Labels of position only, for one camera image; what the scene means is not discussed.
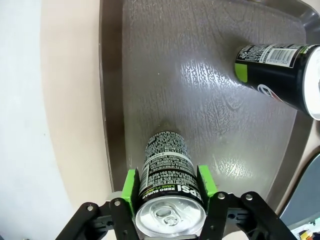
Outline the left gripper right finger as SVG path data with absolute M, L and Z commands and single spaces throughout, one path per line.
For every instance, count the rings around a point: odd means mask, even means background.
M 258 193 L 237 197 L 218 191 L 207 165 L 197 166 L 197 183 L 206 212 L 199 240 L 221 240 L 226 225 L 236 226 L 250 240 L 288 238 L 288 227 Z

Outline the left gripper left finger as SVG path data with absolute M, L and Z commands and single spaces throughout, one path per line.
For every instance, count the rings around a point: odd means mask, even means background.
M 98 206 L 83 203 L 58 235 L 60 240 L 101 240 L 113 230 L 117 240 L 138 240 L 133 218 L 137 212 L 140 176 L 137 169 L 127 173 L 120 197 Z

